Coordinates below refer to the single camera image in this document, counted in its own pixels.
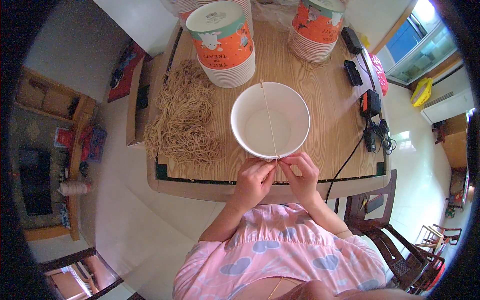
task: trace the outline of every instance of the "gold necklace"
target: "gold necklace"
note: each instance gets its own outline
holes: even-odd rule
[[[276,289],[278,288],[278,286],[280,285],[280,283],[282,282],[283,280],[283,277],[280,279],[280,281],[277,283],[276,287],[273,289],[273,292],[270,294],[270,296],[268,296],[268,299],[270,299],[273,295],[273,293],[275,293]]]

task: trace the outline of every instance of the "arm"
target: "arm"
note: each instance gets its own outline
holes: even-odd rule
[[[316,192],[312,201],[303,201],[302,205],[315,223],[323,227],[326,231],[331,232],[341,239],[346,239],[353,235],[345,222],[325,204],[318,192]]]
[[[290,168],[291,165],[297,166],[302,176],[296,176]],[[341,239],[353,235],[345,222],[325,204],[317,192],[319,170],[305,152],[283,158],[280,161],[280,167],[288,178],[294,195],[317,225]]]
[[[259,158],[248,159],[238,173],[235,193],[198,241],[225,242],[231,239],[242,216],[270,192],[275,170],[275,161],[267,163]]]
[[[244,212],[227,204],[213,223],[202,233],[198,241],[225,242],[232,238]]]

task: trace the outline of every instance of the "jute string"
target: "jute string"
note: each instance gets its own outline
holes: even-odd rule
[[[275,137],[273,135],[273,126],[272,126],[272,119],[270,118],[270,110],[268,109],[268,102],[267,102],[267,97],[265,95],[265,88],[264,88],[264,81],[260,81],[260,87],[262,88],[262,91],[264,93],[264,99],[265,99],[265,105],[267,106],[267,114],[268,114],[268,122],[270,123],[270,131],[272,132],[272,141],[273,141],[273,149],[275,150],[275,162],[278,166],[278,154],[276,153],[276,146],[275,146]]]
[[[216,132],[206,128],[216,104],[214,85],[195,60],[183,61],[167,76],[167,83],[154,100],[158,115],[145,128],[147,155],[171,158],[180,164],[182,172],[185,164],[211,167],[224,157],[224,143]]]

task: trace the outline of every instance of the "pink shirt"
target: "pink shirt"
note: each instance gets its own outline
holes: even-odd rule
[[[299,204],[261,205],[242,218],[232,239],[201,241],[177,273],[174,299],[231,299],[269,277],[318,279],[334,294],[386,284],[383,263],[358,236],[339,239]]]

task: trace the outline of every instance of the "television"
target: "television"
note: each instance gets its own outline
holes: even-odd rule
[[[50,197],[50,152],[20,147],[20,180],[29,216],[52,214]]]

